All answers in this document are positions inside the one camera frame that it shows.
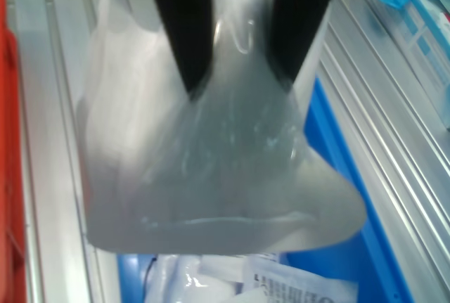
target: blue bin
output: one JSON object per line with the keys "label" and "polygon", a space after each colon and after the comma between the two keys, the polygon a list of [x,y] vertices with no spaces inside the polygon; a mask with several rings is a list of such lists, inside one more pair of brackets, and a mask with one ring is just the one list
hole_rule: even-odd
{"label": "blue bin", "polygon": [[[361,192],[368,221],[353,238],[338,245],[286,255],[289,265],[359,284],[358,303],[409,303],[411,293],[392,253],[371,199],[319,81],[305,124],[309,144]],[[122,301],[143,303],[144,280],[152,255],[119,255]]]}

